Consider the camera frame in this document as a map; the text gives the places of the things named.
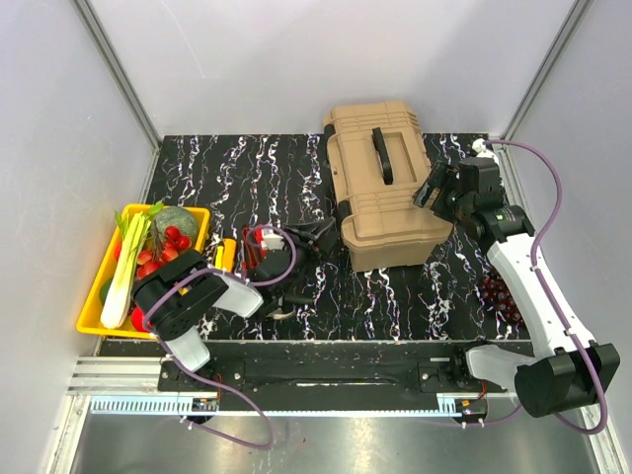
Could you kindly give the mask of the tan plastic tool box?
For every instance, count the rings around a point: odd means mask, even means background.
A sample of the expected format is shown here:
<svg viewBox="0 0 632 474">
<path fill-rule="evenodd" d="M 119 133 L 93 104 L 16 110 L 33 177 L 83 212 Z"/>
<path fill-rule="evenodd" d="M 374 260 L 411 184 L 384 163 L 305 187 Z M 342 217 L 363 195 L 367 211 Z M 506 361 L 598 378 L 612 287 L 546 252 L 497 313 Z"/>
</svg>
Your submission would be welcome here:
<svg viewBox="0 0 632 474">
<path fill-rule="evenodd" d="M 353 270 L 423 264 L 453 226 L 414 204 L 432 167 L 416 114 L 402 101 L 336 106 L 324 132 Z"/>
</svg>

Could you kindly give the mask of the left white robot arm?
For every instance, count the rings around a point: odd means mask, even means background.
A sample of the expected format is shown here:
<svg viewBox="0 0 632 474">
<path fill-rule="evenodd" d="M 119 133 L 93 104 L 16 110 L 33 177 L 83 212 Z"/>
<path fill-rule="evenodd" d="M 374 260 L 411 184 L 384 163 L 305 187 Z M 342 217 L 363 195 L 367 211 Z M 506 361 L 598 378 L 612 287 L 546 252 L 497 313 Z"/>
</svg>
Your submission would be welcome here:
<svg viewBox="0 0 632 474">
<path fill-rule="evenodd" d="M 191 389 L 210 385 L 214 367 L 198 322 L 210 308 L 243 319 L 287 319 L 312 298 L 293 288 L 306 269 L 331 254 L 336 220 L 328 217 L 281 228 L 258 224 L 244 230 L 243 264 L 235 274 L 210 265 L 189 250 L 138 280 L 131 297 L 141 311 L 142 328 L 164 344 L 180 363 L 180 378 Z"/>
</svg>

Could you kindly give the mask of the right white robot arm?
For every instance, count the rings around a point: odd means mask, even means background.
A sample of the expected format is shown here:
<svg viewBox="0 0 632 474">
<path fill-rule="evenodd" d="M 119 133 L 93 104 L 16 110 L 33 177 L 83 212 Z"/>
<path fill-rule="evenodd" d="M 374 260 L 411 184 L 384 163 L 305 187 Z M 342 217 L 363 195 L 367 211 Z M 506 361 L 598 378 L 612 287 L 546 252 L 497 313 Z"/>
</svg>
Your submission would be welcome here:
<svg viewBox="0 0 632 474">
<path fill-rule="evenodd" d="M 477 343 L 449 367 L 463 391 L 483 380 L 517 395 L 533 418 L 556 417 L 598 405 L 605 427 L 605 391 L 620 365 L 612 344 L 600 344 L 574 314 L 539 252 L 539 235 L 524 209 L 505 201 L 500 168 L 491 158 L 453 167 L 437 162 L 416 191 L 414 204 L 463 227 L 506 284 L 530 336 L 531 356 Z"/>
</svg>

